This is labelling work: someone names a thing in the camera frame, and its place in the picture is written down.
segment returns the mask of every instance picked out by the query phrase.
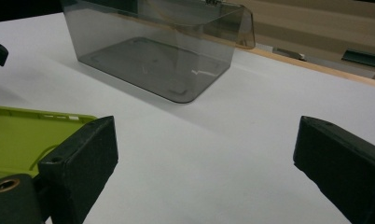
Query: transparent box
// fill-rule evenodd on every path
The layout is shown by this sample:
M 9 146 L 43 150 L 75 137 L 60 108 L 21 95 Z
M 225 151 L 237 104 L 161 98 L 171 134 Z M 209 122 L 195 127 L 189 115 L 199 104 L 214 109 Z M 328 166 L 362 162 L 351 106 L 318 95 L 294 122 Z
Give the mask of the transparent box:
M 201 0 L 62 0 L 77 59 L 177 103 L 230 67 L 245 7 Z

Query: lime green phone case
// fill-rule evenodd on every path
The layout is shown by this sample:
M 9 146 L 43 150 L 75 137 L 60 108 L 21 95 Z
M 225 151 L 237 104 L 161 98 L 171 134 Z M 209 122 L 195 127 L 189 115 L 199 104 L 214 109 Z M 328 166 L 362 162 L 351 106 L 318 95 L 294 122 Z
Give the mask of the lime green phone case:
M 96 118 L 0 106 L 0 178 L 38 174 L 37 162 Z

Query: white surface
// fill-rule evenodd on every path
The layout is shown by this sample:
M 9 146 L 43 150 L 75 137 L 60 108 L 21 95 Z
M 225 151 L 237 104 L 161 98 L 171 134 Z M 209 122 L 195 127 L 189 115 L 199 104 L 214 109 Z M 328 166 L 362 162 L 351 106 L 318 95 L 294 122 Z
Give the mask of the white surface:
M 348 223 L 292 160 L 300 116 L 375 145 L 375 88 L 236 50 L 177 105 L 76 60 L 63 14 L 0 23 L 0 105 L 114 115 L 120 161 L 85 223 Z

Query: wooden edge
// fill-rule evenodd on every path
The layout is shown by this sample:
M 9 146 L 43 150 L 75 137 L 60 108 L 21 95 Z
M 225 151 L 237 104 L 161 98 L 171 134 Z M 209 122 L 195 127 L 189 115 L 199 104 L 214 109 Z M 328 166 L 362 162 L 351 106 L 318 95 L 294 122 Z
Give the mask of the wooden edge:
M 371 78 L 368 78 L 368 77 L 361 77 L 361 76 L 354 75 L 354 74 L 351 74 L 351 73 L 342 72 L 342 71 L 337 70 L 337 69 L 324 67 L 322 65 L 307 63 L 307 62 L 300 61 L 300 60 L 297 60 L 297 59 L 288 58 L 288 57 L 285 57 L 285 56 L 282 56 L 282 55 L 279 55 L 279 54 L 274 54 L 274 53 L 268 52 L 268 51 L 263 50 L 263 49 L 241 49 L 241 50 L 244 50 L 246 52 L 253 53 L 253 54 L 256 54 L 256 55 L 259 55 L 259 56 L 262 56 L 262 57 L 274 59 L 274 60 L 279 61 L 279 62 L 289 63 L 289 64 L 293 64 L 293 65 L 296 65 L 296 66 L 308 68 L 308 69 L 311 69 L 311 70 L 314 70 L 314 71 L 317 71 L 317 72 L 332 75 L 332 76 L 335 76 L 335 77 L 342 77 L 342 78 L 345 78 L 345 79 L 348 79 L 348 80 L 357 81 L 357 82 L 365 83 L 365 84 L 368 84 L 368 85 L 371 85 L 371 86 L 375 86 L 375 79 L 371 79 Z

